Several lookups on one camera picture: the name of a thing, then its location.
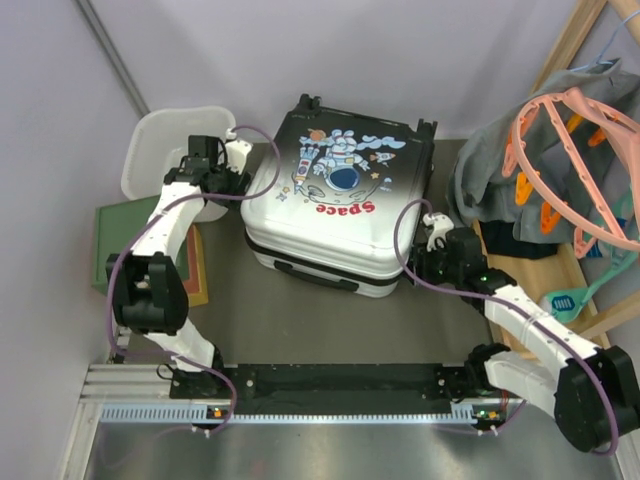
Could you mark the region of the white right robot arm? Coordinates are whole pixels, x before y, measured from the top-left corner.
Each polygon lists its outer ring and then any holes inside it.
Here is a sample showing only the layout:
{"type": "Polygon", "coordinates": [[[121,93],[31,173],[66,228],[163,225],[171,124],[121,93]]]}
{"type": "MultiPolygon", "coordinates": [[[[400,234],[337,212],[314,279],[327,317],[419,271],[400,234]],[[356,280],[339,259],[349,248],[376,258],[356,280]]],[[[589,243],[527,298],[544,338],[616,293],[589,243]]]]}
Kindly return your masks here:
{"type": "Polygon", "coordinates": [[[423,223],[426,240],[413,245],[408,275],[471,303],[535,357],[501,343],[478,347],[467,362],[474,380],[547,413],[581,452],[613,452],[622,436],[638,430],[639,384],[623,349],[603,348],[559,323],[513,277],[489,267],[472,229],[442,214],[427,214],[423,223]]]}

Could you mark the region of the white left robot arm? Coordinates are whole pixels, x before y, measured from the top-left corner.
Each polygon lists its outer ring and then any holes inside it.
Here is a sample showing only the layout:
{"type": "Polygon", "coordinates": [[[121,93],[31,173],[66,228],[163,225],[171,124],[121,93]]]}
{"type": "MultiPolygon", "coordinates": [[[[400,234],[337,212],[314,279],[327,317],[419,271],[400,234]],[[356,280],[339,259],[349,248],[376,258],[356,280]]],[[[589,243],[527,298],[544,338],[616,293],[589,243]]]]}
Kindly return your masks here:
{"type": "Polygon", "coordinates": [[[213,367],[216,348],[188,318],[188,294],[175,260],[207,207],[206,194],[216,196],[214,208],[225,210],[246,193],[251,150],[244,140],[189,136],[187,154],[164,175],[144,232],[123,256],[112,254],[106,263],[109,319],[154,341],[183,371],[213,367]]]}

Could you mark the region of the white black space suitcase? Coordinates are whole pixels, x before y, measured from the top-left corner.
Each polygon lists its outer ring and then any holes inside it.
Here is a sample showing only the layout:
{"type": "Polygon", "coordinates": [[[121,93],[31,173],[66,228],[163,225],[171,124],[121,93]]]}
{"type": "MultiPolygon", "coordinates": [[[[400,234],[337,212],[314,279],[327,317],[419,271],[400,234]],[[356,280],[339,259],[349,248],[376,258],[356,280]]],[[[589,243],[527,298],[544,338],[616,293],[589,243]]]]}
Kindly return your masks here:
{"type": "Polygon", "coordinates": [[[301,95],[258,167],[241,217],[265,267],[370,298],[389,295],[420,222],[437,125],[322,105],[301,95]]]}

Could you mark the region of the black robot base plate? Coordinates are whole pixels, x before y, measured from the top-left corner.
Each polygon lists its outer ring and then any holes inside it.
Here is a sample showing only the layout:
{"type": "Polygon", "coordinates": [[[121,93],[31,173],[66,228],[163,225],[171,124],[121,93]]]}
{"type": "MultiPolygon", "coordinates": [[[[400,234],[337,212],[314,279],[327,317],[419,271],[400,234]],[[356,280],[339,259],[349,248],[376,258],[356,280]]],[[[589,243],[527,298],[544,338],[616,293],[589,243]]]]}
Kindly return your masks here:
{"type": "Polygon", "coordinates": [[[239,364],[222,373],[169,369],[176,400],[229,400],[238,415],[366,415],[447,413],[450,405],[505,395],[470,379],[462,366],[418,364],[239,364]]]}

